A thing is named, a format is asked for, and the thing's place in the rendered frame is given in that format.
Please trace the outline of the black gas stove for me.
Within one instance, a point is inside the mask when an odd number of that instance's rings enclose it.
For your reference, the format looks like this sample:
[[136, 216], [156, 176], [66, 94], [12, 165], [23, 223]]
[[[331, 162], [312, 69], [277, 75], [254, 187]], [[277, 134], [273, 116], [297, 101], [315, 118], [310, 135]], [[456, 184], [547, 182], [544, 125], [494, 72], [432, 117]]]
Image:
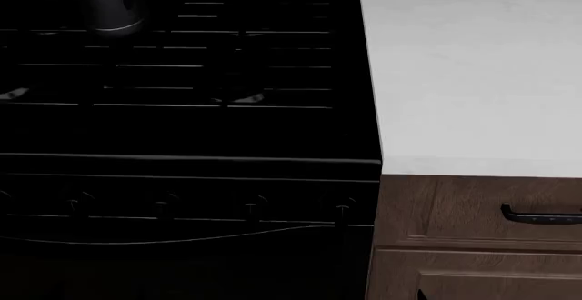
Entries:
[[[335, 225], [330, 201], [348, 195], [349, 225], [374, 231], [379, 130], [361, 2], [344, 2], [329, 107], [0, 113], [0, 190], [13, 197], [0, 225], [246, 222], [238, 201], [259, 193], [270, 206], [254, 225]], [[158, 190], [179, 194], [174, 220], [152, 215]], [[89, 217], [66, 214], [71, 191], [95, 197]], [[365, 300], [373, 231], [331, 242], [0, 242], [0, 300]]]

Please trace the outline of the black cast iron stove grate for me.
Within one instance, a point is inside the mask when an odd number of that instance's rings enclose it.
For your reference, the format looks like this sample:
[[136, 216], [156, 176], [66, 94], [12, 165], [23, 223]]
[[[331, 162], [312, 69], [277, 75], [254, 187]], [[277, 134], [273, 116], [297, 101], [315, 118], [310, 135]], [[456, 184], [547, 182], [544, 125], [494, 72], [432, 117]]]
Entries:
[[81, 0], [0, 0], [0, 113], [325, 108], [344, 0], [145, 0], [106, 39]]

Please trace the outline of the brown wooden drawer front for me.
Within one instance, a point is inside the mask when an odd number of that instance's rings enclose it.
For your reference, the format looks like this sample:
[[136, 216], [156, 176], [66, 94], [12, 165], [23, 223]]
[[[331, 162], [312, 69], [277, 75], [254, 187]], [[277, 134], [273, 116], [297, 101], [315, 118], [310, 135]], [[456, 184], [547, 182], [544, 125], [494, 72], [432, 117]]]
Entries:
[[582, 179], [384, 175], [374, 245], [582, 252], [582, 224], [527, 214], [582, 216]]

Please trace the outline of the black metal kettle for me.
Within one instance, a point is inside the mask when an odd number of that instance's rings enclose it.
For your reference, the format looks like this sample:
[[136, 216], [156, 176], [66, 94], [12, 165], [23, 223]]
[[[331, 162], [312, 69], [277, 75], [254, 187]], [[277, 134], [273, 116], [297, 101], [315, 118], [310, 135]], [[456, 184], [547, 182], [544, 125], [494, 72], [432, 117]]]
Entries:
[[106, 39], [134, 35], [146, 23], [146, 0], [81, 0], [87, 28]]

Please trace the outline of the brown wooden cabinet door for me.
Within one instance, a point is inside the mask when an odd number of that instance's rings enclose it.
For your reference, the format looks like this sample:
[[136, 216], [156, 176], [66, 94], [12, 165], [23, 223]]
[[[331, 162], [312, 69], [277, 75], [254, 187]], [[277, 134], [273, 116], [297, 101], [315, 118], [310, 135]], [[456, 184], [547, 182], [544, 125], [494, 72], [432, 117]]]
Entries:
[[366, 300], [582, 300], [582, 255], [378, 249]]

